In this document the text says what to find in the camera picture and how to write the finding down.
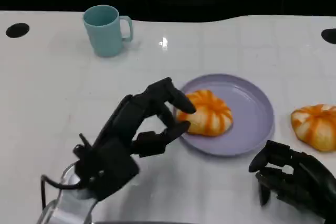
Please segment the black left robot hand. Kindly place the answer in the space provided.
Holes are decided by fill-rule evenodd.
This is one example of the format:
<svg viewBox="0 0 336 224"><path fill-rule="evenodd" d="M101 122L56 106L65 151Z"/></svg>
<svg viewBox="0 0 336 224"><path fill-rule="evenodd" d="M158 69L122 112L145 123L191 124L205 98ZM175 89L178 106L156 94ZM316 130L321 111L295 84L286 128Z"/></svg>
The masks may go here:
<svg viewBox="0 0 336 224"><path fill-rule="evenodd" d="M140 94L124 97L96 138L94 148L101 148L117 140L130 154L139 157L163 154L166 146L190 126L188 121L176 122L165 102L187 114L196 112L195 106L174 86L172 79L164 78L149 85ZM133 140L142 122L154 115L164 123L166 129L160 134L154 131L142 132Z"/></svg>

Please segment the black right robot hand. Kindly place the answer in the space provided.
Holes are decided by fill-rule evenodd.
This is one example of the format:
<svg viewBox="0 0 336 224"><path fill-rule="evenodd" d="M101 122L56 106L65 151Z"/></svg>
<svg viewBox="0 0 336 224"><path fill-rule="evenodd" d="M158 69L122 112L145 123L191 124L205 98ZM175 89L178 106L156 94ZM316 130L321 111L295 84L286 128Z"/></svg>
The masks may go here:
<svg viewBox="0 0 336 224"><path fill-rule="evenodd" d="M325 223L335 223L335 177L312 155L268 140L249 172L258 180L261 206L276 193L279 200L311 211Z"/></svg>

